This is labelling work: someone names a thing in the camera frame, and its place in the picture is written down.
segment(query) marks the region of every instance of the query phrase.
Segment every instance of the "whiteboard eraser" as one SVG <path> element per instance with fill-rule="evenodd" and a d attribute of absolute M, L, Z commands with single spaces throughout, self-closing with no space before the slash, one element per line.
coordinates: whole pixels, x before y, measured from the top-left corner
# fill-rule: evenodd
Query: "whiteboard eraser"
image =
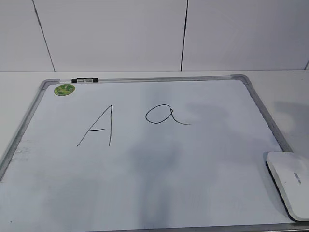
<path fill-rule="evenodd" d="M 309 159 L 292 152 L 269 152 L 266 164 L 289 216 L 309 221 Z"/>

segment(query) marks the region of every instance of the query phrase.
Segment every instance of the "green round sticker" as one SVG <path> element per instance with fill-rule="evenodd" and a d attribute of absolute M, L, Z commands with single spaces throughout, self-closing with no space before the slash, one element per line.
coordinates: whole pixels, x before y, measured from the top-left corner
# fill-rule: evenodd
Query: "green round sticker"
<path fill-rule="evenodd" d="M 58 96 L 66 96 L 74 92 L 75 87 L 71 84 L 60 85 L 55 88 L 55 94 Z"/>

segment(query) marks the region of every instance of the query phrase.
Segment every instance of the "whiteboard surface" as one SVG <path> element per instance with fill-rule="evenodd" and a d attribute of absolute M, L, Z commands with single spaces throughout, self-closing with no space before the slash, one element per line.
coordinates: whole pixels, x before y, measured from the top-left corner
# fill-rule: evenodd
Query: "whiteboard surface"
<path fill-rule="evenodd" d="M 49 86 L 12 158 L 4 231 L 291 222 L 263 157 L 281 149 L 241 81 L 74 85 L 68 96 Z M 148 122 L 160 104 L 190 125 Z M 110 105 L 111 145 L 104 114 L 77 146 Z"/>

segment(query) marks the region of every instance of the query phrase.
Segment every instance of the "gray plastic corner cap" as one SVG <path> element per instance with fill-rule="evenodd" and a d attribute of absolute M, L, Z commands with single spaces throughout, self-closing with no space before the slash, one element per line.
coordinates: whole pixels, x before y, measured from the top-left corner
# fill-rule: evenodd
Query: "gray plastic corner cap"
<path fill-rule="evenodd" d="M 39 86 L 39 89 L 47 89 L 48 86 L 59 84 L 59 83 L 60 83 L 60 79 L 46 79 L 42 81 L 42 83 Z"/>
<path fill-rule="evenodd" d="M 249 78 L 246 75 L 243 74 L 235 74 L 235 75 L 231 75 L 232 79 L 234 80 L 240 80 L 242 81 L 245 85 L 250 85 L 251 81 L 249 80 Z"/>

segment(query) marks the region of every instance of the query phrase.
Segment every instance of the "white table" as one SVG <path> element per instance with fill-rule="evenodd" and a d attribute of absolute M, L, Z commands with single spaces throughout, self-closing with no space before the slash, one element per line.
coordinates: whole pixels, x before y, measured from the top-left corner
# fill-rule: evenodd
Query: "white table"
<path fill-rule="evenodd" d="M 0 72 L 0 157 L 13 138 L 40 83 L 45 79 L 147 78 L 244 74 L 282 131 L 294 152 L 309 150 L 308 71 L 206 72 Z"/>

